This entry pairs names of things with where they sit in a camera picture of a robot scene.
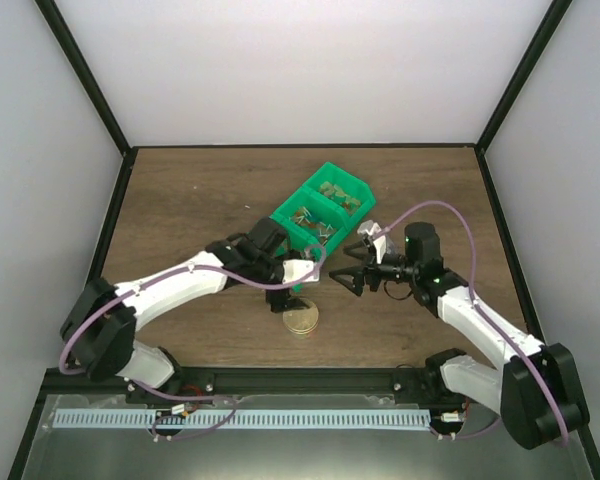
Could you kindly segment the gold jar lid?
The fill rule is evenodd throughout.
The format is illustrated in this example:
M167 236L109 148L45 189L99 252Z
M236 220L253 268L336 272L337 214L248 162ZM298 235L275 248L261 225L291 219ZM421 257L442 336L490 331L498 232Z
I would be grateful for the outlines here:
M318 326L319 310L313 301L306 300L310 305L308 309L287 311L282 314L284 326L293 334L298 331L313 330Z

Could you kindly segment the green bin lollipops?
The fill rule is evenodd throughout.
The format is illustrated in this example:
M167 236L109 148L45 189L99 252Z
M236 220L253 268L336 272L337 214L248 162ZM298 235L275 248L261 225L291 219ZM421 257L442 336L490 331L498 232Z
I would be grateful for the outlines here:
M326 196L303 186L270 217L289 234L292 249L320 244L330 255L352 230L349 215Z

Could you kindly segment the green bin popsicle candies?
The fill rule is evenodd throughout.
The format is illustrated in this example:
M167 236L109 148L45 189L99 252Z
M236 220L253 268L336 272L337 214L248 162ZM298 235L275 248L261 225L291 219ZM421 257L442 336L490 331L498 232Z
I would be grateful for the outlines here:
M376 205L371 187L332 162L324 163L304 183L327 200L329 206L345 214L347 229L355 229Z

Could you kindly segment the clear plastic jar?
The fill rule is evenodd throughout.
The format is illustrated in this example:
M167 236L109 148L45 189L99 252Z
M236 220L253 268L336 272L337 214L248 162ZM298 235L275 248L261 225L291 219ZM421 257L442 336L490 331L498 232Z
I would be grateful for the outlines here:
M318 329L306 330L306 331L298 331L294 333L294 336L300 340L306 340L313 338L318 332Z

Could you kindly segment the metal scoop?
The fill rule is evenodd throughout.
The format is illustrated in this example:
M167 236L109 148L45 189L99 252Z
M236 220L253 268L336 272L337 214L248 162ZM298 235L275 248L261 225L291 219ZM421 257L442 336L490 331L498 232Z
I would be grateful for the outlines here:
M400 255L401 250L399 246L390 238L389 235L384 236L385 239L385 254L386 255Z

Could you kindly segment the green bin star gummies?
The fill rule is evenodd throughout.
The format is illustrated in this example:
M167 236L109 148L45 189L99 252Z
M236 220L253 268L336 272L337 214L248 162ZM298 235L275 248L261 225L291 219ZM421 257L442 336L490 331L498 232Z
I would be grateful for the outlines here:
M325 246L320 243L310 244L302 249L296 249L296 248L293 248L291 245L289 245L288 247L284 247L283 254L281 256L279 256L279 259L282 261L282 269L283 269L283 262L285 260L304 259L304 260L314 261L317 264L317 266L319 267L320 278L321 278L321 270L322 270L325 260L327 259L327 250L326 250ZM283 283L283 276L284 276L284 273L282 271L281 289L285 289L285 288L296 289L300 285L314 284L314 283L304 283L304 284L299 284L299 285L295 285L295 286L287 285L287 284Z

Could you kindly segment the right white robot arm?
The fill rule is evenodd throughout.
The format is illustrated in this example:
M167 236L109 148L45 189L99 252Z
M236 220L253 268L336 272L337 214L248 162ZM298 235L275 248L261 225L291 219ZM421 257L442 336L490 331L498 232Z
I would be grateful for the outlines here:
M355 266L333 270L331 279L355 295L388 282L408 284L416 302L464 335L489 360L476 362L459 350L427 361L427 396L445 403L456 394L496 413L518 445L533 449L567 438L590 421L573 355L562 344L547 345L486 305L469 282L445 267L435 227L413 222L404 229L405 250L397 253L366 222L361 239L347 247Z

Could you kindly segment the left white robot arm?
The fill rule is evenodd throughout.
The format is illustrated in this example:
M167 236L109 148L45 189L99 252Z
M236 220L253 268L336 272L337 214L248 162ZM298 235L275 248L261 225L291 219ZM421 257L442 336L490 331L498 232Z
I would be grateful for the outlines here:
M149 388L161 403L174 403L184 392L181 367L165 348L140 342L140 330L188 302L238 285L263 290L274 313L305 309L307 302L291 290L318 281L319 270L318 259L293 249L287 230L264 217L250 231L214 241L156 274L118 284L93 279L60 329L59 369L93 382L124 378Z

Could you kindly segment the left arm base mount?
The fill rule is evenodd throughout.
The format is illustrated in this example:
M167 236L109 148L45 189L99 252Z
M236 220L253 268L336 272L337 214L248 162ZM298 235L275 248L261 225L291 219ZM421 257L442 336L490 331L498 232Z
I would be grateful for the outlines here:
M182 397L213 395L213 391L206 390L208 380L212 379L209 376L200 377L195 369L185 368L177 371L163 386L156 387L163 394L177 396L176 400L165 399L136 384L133 391L127 392L126 400L130 404L175 405L183 403Z

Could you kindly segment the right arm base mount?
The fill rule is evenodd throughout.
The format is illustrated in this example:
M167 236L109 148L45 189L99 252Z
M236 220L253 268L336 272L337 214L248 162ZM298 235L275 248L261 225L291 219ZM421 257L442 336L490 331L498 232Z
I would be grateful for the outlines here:
M467 397L452 392L445 386L441 368L446 361L465 354L465 351L453 348L428 357L420 367L398 365L392 370L390 380L395 401L423 408L446 408L463 404Z

